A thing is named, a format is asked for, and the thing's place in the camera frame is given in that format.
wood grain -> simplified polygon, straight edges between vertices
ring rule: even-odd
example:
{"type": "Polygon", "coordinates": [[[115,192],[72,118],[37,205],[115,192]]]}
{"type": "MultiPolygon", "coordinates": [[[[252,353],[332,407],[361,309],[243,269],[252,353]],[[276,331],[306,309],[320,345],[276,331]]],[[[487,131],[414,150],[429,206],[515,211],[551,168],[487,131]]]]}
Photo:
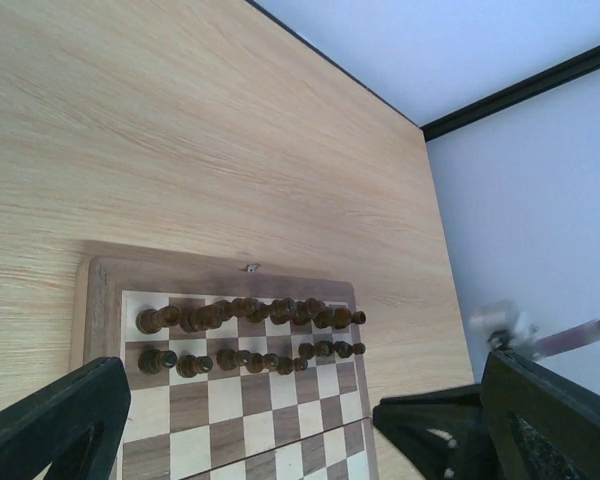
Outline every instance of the wood grain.
{"type": "Polygon", "coordinates": [[[0,409],[66,372],[85,257],[181,252],[352,282],[372,404],[472,381],[416,127],[241,0],[0,0],[0,409]]]}

black trim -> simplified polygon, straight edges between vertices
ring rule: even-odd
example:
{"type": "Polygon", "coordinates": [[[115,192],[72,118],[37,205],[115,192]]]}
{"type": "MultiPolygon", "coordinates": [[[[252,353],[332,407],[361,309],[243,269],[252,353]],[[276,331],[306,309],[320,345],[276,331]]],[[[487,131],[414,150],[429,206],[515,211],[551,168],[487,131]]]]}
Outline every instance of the black trim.
{"type": "Polygon", "coordinates": [[[271,13],[269,13],[267,10],[265,10],[263,7],[261,7],[256,0],[244,0],[245,2],[247,2],[249,5],[251,5],[253,8],[255,8],[256,10],[258,10],[258,12],[262,13],[265,17],[267,17],[269,20],[271,20],[273,23],[275,23],[276,25],[278,25],[279,27],[281,27],[284,31],[286,31],[287,33],[291,34],[296,40],[299,40],[301,43],[304,44],[304,46],[310,48],[312,51],[314,51],[315,53],[317,53],[320,57],[322,57],[323,59],[325,59],[327,62],[329,62],[331,65],[333,65],[334,67],[336,67],[338,70],[340,70],[342,73],[344,73],[347,77],[349,77],[351,80],[353,80],[354,82],[356,82],[358,85],[360,85],[362,88],[364,88],[367,92],[369,92],[371,95],[373,95],[374,97],[376,97],[378,100],[380,100],[382,103],[384,103],[387,107],[389,107],[391,110],[393,110],[394,112],[396,112],[398,115],[400,115],[402,118],[409,120],[411,123],[413,123],[415,126],[418,126],[416,124],[416,122],[414,122],[413,120],[411,120],[409,117],[407,117],[404,113],[398,111],[396,109],[396,107],[394,107],[393,105],[391,105],[390,103],[388,103],[384,98],[382,98],[380,95],[378,95],[376,92],[374,92],[373,90],[371,90],[369,87],[367,87],[364,83],[362,83],[360,80],[358,80],[356,77],[354,77],[353,75],[351,75],[349,72],[347,72],[344,68],[342,68],[340,65],[338,65],[336,62],[334,62],[333,60],[331,60],[329,57],[327,57],[324,53],[322,53],[320,50],[318,50],[316,47],[314,47],[313,45],[311,45],[309,42],[307,42],[304,38],[302,38],[300,35],[298,35],[296,32],[294,32],[291,28],[289,28],[286,24],[282,23],[280,20],[278,20],[276,17],[274,17],[271,13]]]}
{"type": "Polygon", "coordinates": [[[600,45],[422,127],[430,141],[600,68],[600,45]]]}

black plastic part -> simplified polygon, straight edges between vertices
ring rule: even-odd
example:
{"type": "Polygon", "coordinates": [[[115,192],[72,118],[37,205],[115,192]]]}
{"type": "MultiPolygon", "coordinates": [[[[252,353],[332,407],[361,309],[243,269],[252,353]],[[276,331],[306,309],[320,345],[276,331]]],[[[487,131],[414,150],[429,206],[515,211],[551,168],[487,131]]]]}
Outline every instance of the black plastic part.
{"type": "Polygon", "coordinates": [[[0,412],[0,479],[109,477],[131,394],[119,358],[98,358],[0,412]]]}

light square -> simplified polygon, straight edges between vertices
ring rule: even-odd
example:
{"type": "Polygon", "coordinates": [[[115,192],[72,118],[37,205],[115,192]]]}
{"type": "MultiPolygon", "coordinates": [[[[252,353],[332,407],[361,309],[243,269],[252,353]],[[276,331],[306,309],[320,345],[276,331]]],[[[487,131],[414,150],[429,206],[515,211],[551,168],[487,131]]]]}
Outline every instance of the light square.
{"type": "Polygon", "coordinates": [[[349,480],[369,480],[369,459],[367,452],[359,452],[347,458],[349,480]]]}
{"type": "Polygon", "coordinates": [[[362,418],[362,404],[360,403],[360,392],[355,391],[340,395],[342,406],[342,423],[347,424],[362,418]]]}
{"type": "Polygon", "coordinates": [[[131,406],[124,428],[124,441],[169,433],[169,387],[131,390],[131,406]]]}
{"type": "Polygon", "coordinates": [[[338,370],[336,364],[320,365],[316,367],[318,372],[318,391],[320,398],[333,397],[340,394],[338,384],[338,370]]]}
{"type": "Polygon", "coordinates": [[[302,438],[321,433],[323,426],[320,400],[298,405],[298,418],[300,420],[300,436],[302,438]]]}
{"type": "Polygon", "coordinates": [[[347,458],[344,428],[336,428],[324,433],[324,453],[327,459],[327,467],[347,458]]]}
{"type": "Polygon", "coordinates": [[[273,372],[269,374],[269,380],[271,381],[271,407],[274,410],[290,407],[298,403],[295,373],[280,375],[273,372]]]}
{"type": "MultiPolygon", "coordinates": [[[[178,358],[183,355],[195,355],[196,357],[201,357],[207,355],[207,341],[203,338],[170,340],[169,350],[176,352],[178,358]]],[[[178,375],[178,371],[175,368],[172,368],[169,370],[169,383],[171,385],[184,385],[186,383],[206,382],[208,376],[208,373],[203,373],[201,375],[196,375],[193,378],[185,378],[178,375]]]]}
{"type": "Polygon", "coordinates": [[[171,478],[181,478],[211,468],[209,426],[171,434],[171,478]]]}
{"type": "Polygon", "coordinates": [[[220,328],[207,330],[207,338],[238,338],[238,319],[236,317],[223,322],[220,328]]]}
{"type": "Polygon", "coordinates": [[[242,416],[240,377],[212,380],[209,385],[209,423],[242,416]]]}
{"type": "Polygon", "coordinates": [[[122,315],[125,319],[125,341],[127,342],[154,342],[169,340],[169,329],[163,328],[158,333],[145,335],[136,327],[136,317],[144,310],[153,308],[160,310],[169,305],[169,296],[164,293],[152,292],[122,292],[122,315]]]}
{"type": "MultiPolygon", "coordinates": [[[[291,348],[293,349],[293,356],[298,356],[298,347],[303,343],[313,344],[313,335],[292,335],[291,336],[291,348]]],[[[316,357],[314,356],[311,360],[307,360],[309,364],[308,368],[316,366],[316,357]]]]}
{"type": "Polygon", "coordinates": [[[303,480],[329,480],[329,477],[327,476],[327,469],[323,468],[322,470],[318,470],[317,472],[305,475],[303,477],[303,480]]]}
{"type": "Polygon", "coordinates": [[[247,480],[247,466],[244,460],[211,470],[211,480],[247,480]]]}
{"type": "Polygon", "coordinates": [[[251,353],[267,353],[267,337],[241,337],[238,339],[240,350],[248,350],[251,353]]]}
{"type": "Polygon", "coordinates": [[[276,478],[298,480],[303,476],[302,448],[300,442],[276,450],[276,478]]]}
{"type": "Polygon", "coordinates": [[[247,457],[276,446],[272,411],[244,417],[244,442],[247,457]]]}

dark square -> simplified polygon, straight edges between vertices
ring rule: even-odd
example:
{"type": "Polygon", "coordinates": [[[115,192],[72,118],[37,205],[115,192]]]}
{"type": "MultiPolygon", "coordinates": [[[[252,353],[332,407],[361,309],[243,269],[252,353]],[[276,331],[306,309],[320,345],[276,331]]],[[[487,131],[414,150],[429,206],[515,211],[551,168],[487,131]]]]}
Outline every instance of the dark square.
{"type": "Polygon", "coordinates": [[[207,374],[209,380],[219,380],[221,378],[232,378],[240,376],[240,368],[224,371],[218,366],[217,354],[223,348],[238,350],[237,338],[207,338],[207,355],[213,360],[213,369],[207,374]]]}
{"type": "Polygon", "coordinates": [[[156,478],[171,476],[169,435],[125,443],[122,447],[122,478],[156,478]]]}
{"type": "Polygon", "coordinates": [[[344,442],[347,446],[347,457],[364,450],[362,422],[354,422],[344,426],[344,442]]]}
{"type": "MultiPolygon", "coordinates": [[[[325,340],[329,341],[329,342],[333,342],[333,334],[331,334],[331,333],[316,333],[313,336],[314,343],[322,342],[325,340]]],[[[316,365],[318,365],[318,366],[331,365],[332,363],[336,363],[335,352],[333,355],[330,355],[328,357],[316,357],[316,365]]]]}
{"type": "Polygon", "coordinates": [[[275,353],[280,357],[294,358],[293,345],[291,344],[291,335],[281,335],[279,337],[267,337],[267,352],[275,353]]]}
{"type": "Polygon", "coordinates": [[[356,384],[356,367],[353,362],[338,363],[338,385],[340,385],[340,395],[351,393],[358,390],[356,384]]]}
{"type": "Polygon", "coordinates": [[[276,452],[261,453],[246,460],[247,480],[277,480],[276,452]]]}
{"type": "Polygon", "coordinates": [[[162,370],[155,375],[142,373],[138,368],[138,359],[146,351],[156,348],[158,350],[168,350],[169,342],[128,342],[125,345],[124,369],[127,372],[127,380],[131,390],[141,390],[143,388],[166,387],[169,385],[169,370],[162,370]]]}
{"type": "Polygon", "coordinates": [[[181,432],[209,424],[207,382],[172,385],[169,390],[171,432],[181,432]]]}
{"type": "MultiPolygon", "coordinates": [[[[204,307],[204,300],[197,298],[169,297],[169,305],[180,310],[182,315],[189,315],[195,308],[204,307]]],[[[169,340],[189,340],[191,338],[206,338],[207,332],[188,333],[179,326],[169,329],[169,340]]]]}
{"type": "Polygon", "coordinates": [[[264,322],[251,323],[246,318],[238,318],[238,336],[266,337],[267,331],[264,322]]]}
{"type": "Polygon", "coordinates": [[[342,460],[327,468],[328,480],[349,480],[349,467],[347,461],[342,460]]]}
{"type": "Polygon", "coordinates": [[[300,447],[302,448],[303,475],[317,472],[327,465],[322,434],[305,438],[300,447]]]}
{"type": "Polygon", "coordinates": [[[217,468],[245,457],[242,417],[209,425],[211,468],[217,468]]]}
{"type": "Polygon", "coordinates": [[[324,430],[332,430],[342,426],[342,405],[340,397],[329,397],[320,400],[322,408],[322,425],[324,430]]]}
{"type": "Polygon", "coordinates": [[[311,328],[312,321],[307,323],[306,325],[296,325],[293,322],[291,323],[291,335],[311,335],[313,333],[313,329],[311,328]]]}
{"type": "Polygon", "coordinates": [[[268,373],[240,377],[244,416],[271,410],[271,381],[269,378],[268,373]]]}
{"type": "Polygon", "coordinates": [[[320,399],[318,390],[318,370],[307,368],[304,372],[296,372],[296,392],[298,403],[308,403],[320,399]]]}
{"type": "Polygon", "coordinates": [[[297,405],[273,411],[273,434],[276,447],[300,440],[297,405]]]}

